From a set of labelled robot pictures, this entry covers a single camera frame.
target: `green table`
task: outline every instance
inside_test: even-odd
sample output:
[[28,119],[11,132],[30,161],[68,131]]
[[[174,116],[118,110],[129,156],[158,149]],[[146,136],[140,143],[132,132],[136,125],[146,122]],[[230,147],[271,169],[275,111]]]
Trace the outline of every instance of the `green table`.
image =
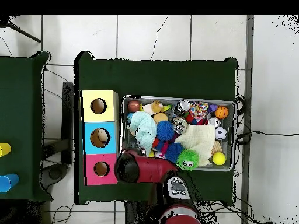
[[40,186],[43,134],[42,71],[49,54],[31,58],[0,57],[0,142],[11,145],[0,158],[0,174],[16,173],[20,181],[0,199],[49,201]]
[[[114,90],[119,94],[119,106],[125,95],[185,97],[193,99],[235,100],[235,70],[237,60],[225,61],[128,61],[94,59],[81,52],[75,59],[75,101],[79,106],[79,90]],[[75,195],[78,202],[148,200],[152,184],[84,186],[82,128],[75,115]],[[230,172],[192,171],[189,173],[204,200],[223,200],[233,204],[233,176]]]

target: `orange basketball ball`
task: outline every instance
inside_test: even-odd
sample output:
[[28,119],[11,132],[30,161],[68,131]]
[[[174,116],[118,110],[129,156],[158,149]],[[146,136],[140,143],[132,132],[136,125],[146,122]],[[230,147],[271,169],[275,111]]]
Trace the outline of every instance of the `orange basketball ball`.
[[226,118],[228,115],[228,109],[226,107],[219,107],[216,111],[215,111],[215,116],[217,118],[219,118],[220,120],[222,120],[223,118]]

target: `shape sorter box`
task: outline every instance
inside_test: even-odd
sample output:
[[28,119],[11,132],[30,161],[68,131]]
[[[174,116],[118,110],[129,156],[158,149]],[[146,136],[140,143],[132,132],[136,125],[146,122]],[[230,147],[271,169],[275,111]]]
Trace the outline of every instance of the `shape sorter box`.
[[[109,134],[106,146],[102,148],[92,144],[91,134],[96,129],[103,129]],[[119,125],[118,122],[86,122],[84,123],[84,143],[86,155],[111,154],[119,152]]]
[[[107,173],[104,176],[96,174],[96,164],[105,163],[107,166]],[[117,184],[117,178],[114,174],[114,165],[116,162],[116,154],[101,154],[101,155],[87,155],[86,156],[86,180],[87,186],[100,186],[108,184]]]
[[81,99],[85,123],[119,120],[119,97],[113,90],[82,90]]

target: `blue cup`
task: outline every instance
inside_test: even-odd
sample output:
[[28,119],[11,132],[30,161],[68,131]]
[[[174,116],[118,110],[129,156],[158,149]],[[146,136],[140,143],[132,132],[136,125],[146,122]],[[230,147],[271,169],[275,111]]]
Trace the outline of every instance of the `blue cup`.
[[19,176],[15,173],[0,176],[0,193],[7,193],[19,182]]

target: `yellow box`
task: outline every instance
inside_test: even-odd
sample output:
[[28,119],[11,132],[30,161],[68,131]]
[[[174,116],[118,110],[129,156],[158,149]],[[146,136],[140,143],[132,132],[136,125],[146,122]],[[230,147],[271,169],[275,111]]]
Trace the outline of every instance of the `yellow box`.
[[119,120],[119,97],[113,90],[82,91],[84,122],[113,122]]

